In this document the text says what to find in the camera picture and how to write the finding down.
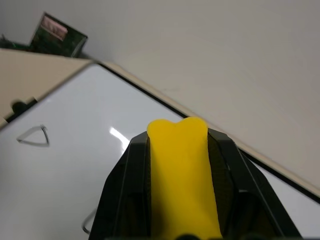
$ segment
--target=yellow foam piece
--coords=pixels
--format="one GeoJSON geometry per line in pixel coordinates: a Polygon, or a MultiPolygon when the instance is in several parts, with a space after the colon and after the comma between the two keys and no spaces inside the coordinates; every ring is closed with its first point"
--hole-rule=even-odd
{"type": "Polygon", "coordinates": [[[151,236],[221,238],[208,154],[208,127],[198,117],[159,119],[147,127],[151,157],[151,236]]]}

